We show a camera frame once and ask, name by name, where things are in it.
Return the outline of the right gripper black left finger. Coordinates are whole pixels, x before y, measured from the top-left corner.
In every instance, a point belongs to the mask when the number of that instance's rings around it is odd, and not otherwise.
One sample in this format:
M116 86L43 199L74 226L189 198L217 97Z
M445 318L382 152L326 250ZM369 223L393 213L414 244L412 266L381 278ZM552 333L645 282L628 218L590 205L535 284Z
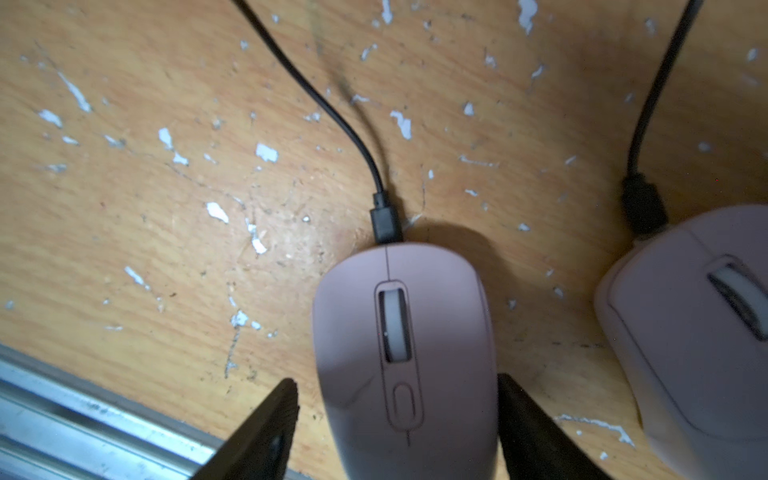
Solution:
M191 478L284 478L298 415L298 387L286 378Z

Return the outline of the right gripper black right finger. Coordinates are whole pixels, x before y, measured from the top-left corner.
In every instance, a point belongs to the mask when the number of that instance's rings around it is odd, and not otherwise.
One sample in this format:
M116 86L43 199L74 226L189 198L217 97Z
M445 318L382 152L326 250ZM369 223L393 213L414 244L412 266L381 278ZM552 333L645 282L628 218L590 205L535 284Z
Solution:
M509 374L497 380L498 433L510 478L610 479Z

